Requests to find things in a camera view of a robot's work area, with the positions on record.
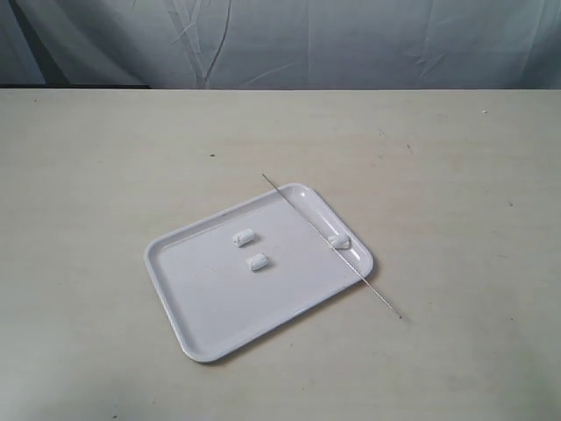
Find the grey fabric backdrop curtain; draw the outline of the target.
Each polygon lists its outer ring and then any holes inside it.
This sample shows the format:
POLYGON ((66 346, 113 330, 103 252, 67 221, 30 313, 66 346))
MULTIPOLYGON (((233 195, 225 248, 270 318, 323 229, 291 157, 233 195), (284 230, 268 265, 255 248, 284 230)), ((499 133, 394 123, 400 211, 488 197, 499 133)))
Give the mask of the grey fabric backdrop curtain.
POLYGON ((7 86, 556 89, 557 1, 4 1, 7 86))

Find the thin metal skewer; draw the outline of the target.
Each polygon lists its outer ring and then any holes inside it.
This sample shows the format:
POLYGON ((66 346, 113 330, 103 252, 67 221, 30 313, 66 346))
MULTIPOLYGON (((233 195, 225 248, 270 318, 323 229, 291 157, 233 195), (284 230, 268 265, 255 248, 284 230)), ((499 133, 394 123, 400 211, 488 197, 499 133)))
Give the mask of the thin metal skewer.
POLYGON ((325 237, 320 230, 313 224, 313 222, 301 211, 299 210, 281 191, 281 189, 272 181, 265 173, 261 173, 262 178, 275 190, 276 193, 303 219, 306 221, 308 226, 317 233, 317 235, 322 239, 322 241, 333 251, 333 253, 355 274, 359 279, 390 309, 395 316, 400 320, 405 320, 404 316, 336 249, 325 237))

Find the white plastic tray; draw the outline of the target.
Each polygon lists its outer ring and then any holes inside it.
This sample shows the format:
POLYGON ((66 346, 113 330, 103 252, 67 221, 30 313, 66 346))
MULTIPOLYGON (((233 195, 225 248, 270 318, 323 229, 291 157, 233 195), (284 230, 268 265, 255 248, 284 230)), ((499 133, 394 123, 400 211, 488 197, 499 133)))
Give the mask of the white plastic tray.
MULTIPOLYGON (((310 187, 280 187, 325 236, 350 228, 310 187)), ((364 276, 371 252, 356 236, 339 252, 364 276)), ((144 261, 182 351, 212 362, 361 281, 275 190, 170 232, 146 249, 144 261), (235 247, 246 228, 255 240, 235 247), (252 272, 246 260, 264 253, 252 272)))

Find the white marshmallow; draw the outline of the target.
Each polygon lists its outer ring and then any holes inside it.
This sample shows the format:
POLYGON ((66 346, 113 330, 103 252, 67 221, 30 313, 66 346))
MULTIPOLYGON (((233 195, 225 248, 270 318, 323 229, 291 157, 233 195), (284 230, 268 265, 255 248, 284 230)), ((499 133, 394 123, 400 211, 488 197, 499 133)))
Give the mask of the white marshmallow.
POLYGON ((235 247, 242 247, 255 240, 255 232, 251 228, 246 228, 232 236, 232 243, 235 247))
POLYGON ((255 254, 246 260, 246 265, 252 272, 260 271, 265 268, 268 263, 269 259, 264 253, 255 254))
POLYGON ((335 249, 348 249, 351 246, 351 239, 347 234, 339 233, 328 237, 330 245, 335 249))

